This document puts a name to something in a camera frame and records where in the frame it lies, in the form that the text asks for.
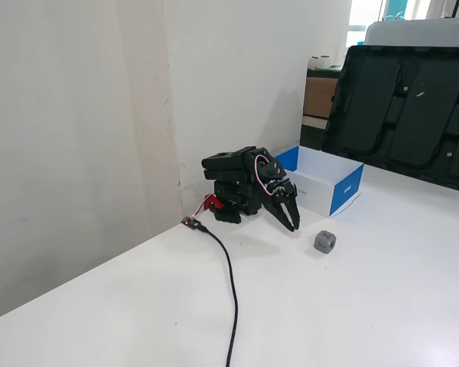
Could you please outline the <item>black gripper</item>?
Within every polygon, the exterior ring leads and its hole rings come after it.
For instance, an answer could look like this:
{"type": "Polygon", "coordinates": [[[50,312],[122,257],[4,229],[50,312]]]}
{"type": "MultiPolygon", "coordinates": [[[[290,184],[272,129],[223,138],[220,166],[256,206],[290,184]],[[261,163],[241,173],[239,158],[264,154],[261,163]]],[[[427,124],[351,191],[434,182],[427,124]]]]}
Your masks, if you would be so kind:
{"type": "Polygon", "coordinates": [[[275,180],[267,189],[271,195],[263,194],[262,205],[270,212],[288,231],[298,230],[300,226],[300,213],[296,203],[297,188],[289,178],[275,180]],[[289,215],[283,209],[286,206],[289,215]]]}

